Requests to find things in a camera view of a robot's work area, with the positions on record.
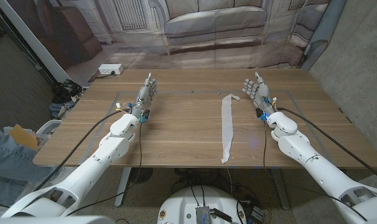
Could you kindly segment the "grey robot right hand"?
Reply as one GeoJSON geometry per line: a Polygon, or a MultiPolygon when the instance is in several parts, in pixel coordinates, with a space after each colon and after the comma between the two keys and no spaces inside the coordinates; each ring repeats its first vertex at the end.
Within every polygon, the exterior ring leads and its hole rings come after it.
{"type": "Polygon", "coordinates": [[[256,80],[246,79],[242,91],[246,93],[253,101],[257,117],[268,117],[276,112],[272,105],[272,99],[269,94],[268,86],[265,84],[262,76],[255,72],[256,80]]]}

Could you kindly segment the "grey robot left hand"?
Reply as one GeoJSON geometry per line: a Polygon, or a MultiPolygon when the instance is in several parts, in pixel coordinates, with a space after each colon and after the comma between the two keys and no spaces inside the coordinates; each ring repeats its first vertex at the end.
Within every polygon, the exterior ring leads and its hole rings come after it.
{"type": "Polygon", "coordinates": [[[157,92],[157,82],[155,79],[152,79],[151,73],[149,73],[136,96],[135,102],[133,103],[131,109],[131,114],[137,118],[140,118],[143,112],[151,107],[152,101],[157,92]]]}

